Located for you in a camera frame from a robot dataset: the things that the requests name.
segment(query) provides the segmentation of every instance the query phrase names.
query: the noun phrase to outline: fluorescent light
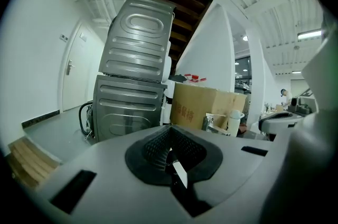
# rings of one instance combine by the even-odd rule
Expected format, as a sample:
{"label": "fluorescent light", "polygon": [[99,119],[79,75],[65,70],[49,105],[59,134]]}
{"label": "fluorescent light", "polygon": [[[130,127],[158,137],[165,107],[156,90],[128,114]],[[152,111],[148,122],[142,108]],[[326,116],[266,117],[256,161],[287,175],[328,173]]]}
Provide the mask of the fluorescent light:
{"label": "fluorescent light", "polygon": [[311,32],[304,32],[304,33],[300,33],[298,35],[298,40],[312,38],[312,37],[317,37],[317,36],[321,36],[321,35],[322,35],[322,30],[311,31]]}

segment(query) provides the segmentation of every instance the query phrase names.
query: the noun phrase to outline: stacked washing machine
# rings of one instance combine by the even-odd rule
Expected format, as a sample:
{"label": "stacked washing machine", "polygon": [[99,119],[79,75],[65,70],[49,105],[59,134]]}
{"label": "stacked washing machine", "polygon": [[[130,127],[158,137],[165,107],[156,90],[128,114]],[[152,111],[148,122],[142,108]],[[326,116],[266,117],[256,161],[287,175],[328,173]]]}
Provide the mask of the stacked washing machine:
{"label": "stacked washing machine", "polygon": [[175,5],[127,0],[111,25],[93,96],[97,141],[160,125]]}

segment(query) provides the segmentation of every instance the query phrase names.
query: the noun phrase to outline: black baseboard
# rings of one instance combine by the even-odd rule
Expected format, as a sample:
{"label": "black baseboard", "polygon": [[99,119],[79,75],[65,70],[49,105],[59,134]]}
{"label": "black baseboard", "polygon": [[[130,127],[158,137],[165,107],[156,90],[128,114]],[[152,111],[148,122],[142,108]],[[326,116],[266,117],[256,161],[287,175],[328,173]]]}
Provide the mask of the black baseboard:
{"label": "black baseboard", "polygon": [[33,119],[30,119],[30,120],[27,120],[27,121],[21,123],[22,128],[25,129],[25,128],[29,127],[29,126],[35,125],[35,124],[37,124],[39,122],[42,122],[43,120],[47,120],[49,118],[52,118],[52,117],[54,117],[55,115],[58,115],[58,114],[60,114],[59,110],[53,111],[53,112],[45,114],[45,115],[41,115],[41,116],[39,116],[37,118],[33,118]]}

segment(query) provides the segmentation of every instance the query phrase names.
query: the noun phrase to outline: wooden staircase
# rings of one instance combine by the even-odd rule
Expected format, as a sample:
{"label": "wooden staircase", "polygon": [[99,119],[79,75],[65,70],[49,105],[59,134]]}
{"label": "wooden staircase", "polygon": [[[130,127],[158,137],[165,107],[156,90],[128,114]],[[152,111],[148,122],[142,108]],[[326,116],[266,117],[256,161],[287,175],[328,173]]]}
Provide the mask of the wooden staircase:
{"label": "wooden staircase", "polygon": [[14,179],[35,189],[59,166],[36,147],[29,139],[22,137],[9,145],[11,153],[6,157]]}
{"label": "wooden staircase", "polygon": [[176,64],[188,45],[192,35],[208,10],[212,0],[164,0],[176,5],[175,19],[170,35],[172,59],[171,74],[175,73]]}

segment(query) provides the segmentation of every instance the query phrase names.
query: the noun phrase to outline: gray floor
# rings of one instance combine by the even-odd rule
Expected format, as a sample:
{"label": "gray floor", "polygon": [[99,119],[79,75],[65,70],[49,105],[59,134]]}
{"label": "gray floor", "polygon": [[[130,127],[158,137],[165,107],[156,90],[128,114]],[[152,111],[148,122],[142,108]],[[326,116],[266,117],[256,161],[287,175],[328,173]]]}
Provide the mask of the gray floor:
{"label": "gray floor", "polygon": [[[82,110],[85,124],[86,107]],[[91,145],[85,141],[79,124],[79,108],[68,110],[25,129],[27,136],[50,154],[67,162]]]}

